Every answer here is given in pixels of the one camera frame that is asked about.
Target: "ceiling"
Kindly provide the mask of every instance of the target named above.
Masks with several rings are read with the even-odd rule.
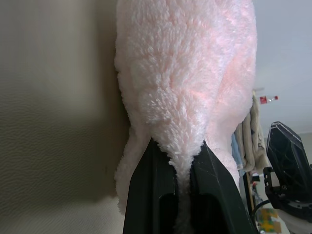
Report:
[[[297,133],[312,132],[312,0],[254,0],[258,50],[257,96],[279,100],[261,105],[265,136],[274,121]]]

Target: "cable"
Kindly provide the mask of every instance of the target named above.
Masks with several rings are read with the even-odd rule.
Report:
[[[257,211],[259,210],[259,208],[261,208],[262,206],[266,205],[270,203],[270,200],[265,200],[261,203],[259,203],[258,205],[256,205],[256,207],[253,209],[251,215],[250,215],[250,218],[253,222],[253,225],[257,228],[256,224],[255,224],[255,214],[257,213]]]

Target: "beige cloth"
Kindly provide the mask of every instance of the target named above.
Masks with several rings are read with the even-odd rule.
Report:
[[[259,103],[254,95],[250,113],[238,125],[235,137],[243,162],[243,170],[246,172],[256,170],[263,173],[263,168],[269,164],[259,120]]]

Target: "pink plush toy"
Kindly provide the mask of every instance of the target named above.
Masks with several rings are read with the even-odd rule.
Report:
[[[118,0],[116,49],[131,122],[115,175],[119,208],[125,211],[132,173],[153,137],[176,170],[176,232],[192,233],[190,168],[203,140],[238,184],[231,134],[252,104],[252,1]]]

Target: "blue cloth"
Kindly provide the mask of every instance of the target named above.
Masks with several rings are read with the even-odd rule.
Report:
[[[237,164],[237,169],[242,169],[243,168],[243,162],[240,157],[239,149],[238,149],[238,144],[236,141],[235,134],[232,134],[232,156]]]

